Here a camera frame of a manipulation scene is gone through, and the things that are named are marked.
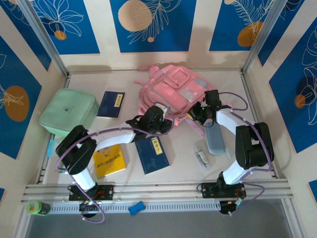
dark blue book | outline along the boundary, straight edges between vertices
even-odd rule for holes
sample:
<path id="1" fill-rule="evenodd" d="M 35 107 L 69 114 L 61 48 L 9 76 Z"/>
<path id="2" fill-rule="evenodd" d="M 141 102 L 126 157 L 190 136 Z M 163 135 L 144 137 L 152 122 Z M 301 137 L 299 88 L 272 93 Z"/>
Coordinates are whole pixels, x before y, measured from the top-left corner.
<path id="1" fill-rule="evenodd" d="M 145 174 L 169 167 L 166 154 L 158 137 L 150 136 L 135 142 Z"/>
<path id="2" fill-rule="evenodd" d="M 125 93 L 105 91 L 97 112 L 98 117 L 118 118 Z"/>
<path id="3" fill-rule="evenodd" d="M 317 202 L 317 180 L 309 182 L 309 186 L 311 187 L 311 190 Z"/>

vent grille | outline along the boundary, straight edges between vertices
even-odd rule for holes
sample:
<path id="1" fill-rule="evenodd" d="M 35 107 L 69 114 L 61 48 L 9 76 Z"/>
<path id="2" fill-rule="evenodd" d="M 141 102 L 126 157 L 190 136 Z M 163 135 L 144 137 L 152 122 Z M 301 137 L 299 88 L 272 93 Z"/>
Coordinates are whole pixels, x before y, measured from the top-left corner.
<path id="1" fill-rule="evenodd" d="M 107 213 L 129 213 L 131 203 L 102 204 L 101 208 Z M 152 202 L 145 204 L 142 212 L 190 212 L 190 211 L 220 211 L 219 201 L 208 202 Z M 79 204 L 55 203 L 51 206 L 51 214 L 77 214 Z"/>

wall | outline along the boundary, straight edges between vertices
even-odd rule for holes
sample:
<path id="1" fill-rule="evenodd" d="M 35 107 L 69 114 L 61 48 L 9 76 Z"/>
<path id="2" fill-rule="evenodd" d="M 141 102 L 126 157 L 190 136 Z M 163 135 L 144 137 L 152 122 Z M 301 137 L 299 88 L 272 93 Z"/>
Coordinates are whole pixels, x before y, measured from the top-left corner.
<path id="1" fill-rule="evenodd" d="M 36 0 L 32 5 L 67 69 L 86 71 L 168 62 L 241 68 L 271 4 L 259 16 L 253 12 L 272 0 L 251 0 L 256 8 L 243 15 L 237 2 L 246 5 L 244 0 Z M 72 14 L 63 12 L 56 20 L 58 9 L 66 8 Z"/>
<path id="2" fill-rule="evenodd" d="M 301 217 L 310 237 L 316 237 L 317 233 L 317 204 L 308 185 L 308 182 L 317 179 L 317 144 L 296 153 L 269 81 L 311 23 L 316 19 L 316 12 L 316 1 L 305 0 L 264 66 L 261 65 L 259 60 L 255 60 L 249 71 L 250 81 L 261 110 L 262 119 L 268 123 L 270 128 L 276 159 L 289 180 Z M 296 58 L 300 61 L 302 60 L 301 55 L 297 55 Z M 290 90 L 288 88 L 288 80 L 292 80 L 292 76 L 285 79 L 285 87 L 282 89 L 284 91 Z M 285 101 L 289 100 L 294 103 L 295 97 L 285 97 Z M 312 131 L 316 131 L 316 125 L 312 126 Z"/>
<path id="3" fill-rule="evenodd" d="M 21 209 L 20 201 L 25 185 L 34 183 L 40 166 L 41 155 L 44 153 L 45 143 L 47 143 L 48 133 L 39 125 L 39 117 L 54 96 L 55 92 L 59 88 L 63 87 L 65 80 L 59 74 L 53 63 L 51 63 L 50 67 L 47 69 L 44 67 L 43 63 L 39 60 L 39 56 L 34 54 L 34 51 L 23 39 L 22 35 L 19 33 L 17 28 L 15 28 L 14 24 L 1 7 L 0 22 L 1 38 L 3 38 L 6 44 L 19 58 L 19 61 L 16 61 L 16 64 L 9 65 L 11 66 L 12 75 L 15 75 L 16 71 L 20 72 L 22 68 L 26 67 L 28 70 L 25 72 L 32 76 L 32 78 L 36 79 L 36 81 L 40 84 L 39 88 L 41 89 L 33 112 L 31 111 L 31 99 L 36 97 L 36 102 L 38 95 L 33 95 L 32 90 L 28 91 L 30 110 L 27 117 L 30 118 L 29 123 L 26 124 L 26 133 L 17 156 L 9 156 L 7 155 L 9 153 L 7 152 L 0 152 L 0 187 L 5 189 L 0 204 L 0 237 L 7 238 L 13 234 L 15 226 L 18 223 Z M 14 84 L 16 84 L 16 82 L 20 82 L 25 85 L 31 84 L 31 82 L 25 82 L 25 75 L 20 75 L 19 79 L 13 77 L 8 78 L 7 76 L 4 77 L 2 73 L 1 76 L 1 85 L 5 85 L 8 82 L 12 82 Z M 17 135 L 15 127 L 9 126 L 10 120 L 14 117 L 10 116 L 9 107 L 3 106 L 0 110 L 0 139 L 3 139 L 3 136 L 7 136 L 6 146 L 10 147 L 13 145 L 13 139 L 11 139 L 10 136 L 14 137 L 14 135 Z M 11 134 L 4 134 L 3 131 L 5 131 L 4 129 L 8 129 L 7 127 L 9 127 Z"/>

gray floor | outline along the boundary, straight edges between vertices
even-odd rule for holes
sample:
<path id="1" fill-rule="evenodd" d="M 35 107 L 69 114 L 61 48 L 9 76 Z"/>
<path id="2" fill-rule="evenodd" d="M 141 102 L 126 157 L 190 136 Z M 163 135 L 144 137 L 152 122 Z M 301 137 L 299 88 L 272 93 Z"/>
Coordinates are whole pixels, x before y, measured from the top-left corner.
<path id="1" fill-rule="evenodd" d="M 288 238 L 280 201 L 255 201 L 232 217 L 219 212 L 108 214 L 100 225 L 79 215 L 32 216 L 27 238 Z"/>

white tabletop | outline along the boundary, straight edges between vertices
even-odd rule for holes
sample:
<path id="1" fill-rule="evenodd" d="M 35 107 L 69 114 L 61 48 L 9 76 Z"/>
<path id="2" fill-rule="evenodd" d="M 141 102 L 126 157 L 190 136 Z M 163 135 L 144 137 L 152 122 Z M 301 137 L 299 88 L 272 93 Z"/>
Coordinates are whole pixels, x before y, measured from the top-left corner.
<path id="1" fill-rule="evenodd" d="M 195 70 L 195 72 L 209 81 L 219 92 L 234 92 L 245 99 L 247 98 L 238 71 Z M 126 93 L 119 119 L 95 118 L 90 128 L 91 130 L 102 130 L 110 126 L 119 125 L 138 114 L 138 93 L 141 86 L 133 83 L 136 79 L 148 81 L 148 73 L 113 71 L 109 73 L 74 74 L 71 76 L 69 88 L 90 92 L 96 96 L 99 103 L 106 90 Z M 221 95 L 220 98 L 223 104 L 233 104 L 237 108 L 244 107 L 244 103 L 235 96 Z M 238 112 L 238 114 L 245 118 L 253 119 L 250 109 Z M 122 144 L 121 148 L 127 169 L 102 179 L 96 179 L 96 181 L 113 183 L 178 183 L 216 180 L 219 173 L 226 170 L 234 161 L 235 136 L 224 127 L 221 130 L 229 153 L 214 156 L 208 152 L 205 139 L 202 139 L 187 122 L 183 121 L 180 125 L 175 126 L 168 135 L 160 137 L 170 167 L 147 175 L 143 172 L 135 144 Z M 209 161 L 207 168 L 204 168 L 196 159 L 194 155 L 195 145 L 199 145 L 206 155 Z M 54 165 L 57 159 L 57 157 L 49 159 L 43 180 L 44 184 L 71 183 L 69 175 L 59 174 L 55 171 Z M 89 163 L 89 169 L 96 178 L 93 160 Z M 269 178 L 271 178 L 270 173 L 254 173 L 247 177 L 247 179 Z"/>

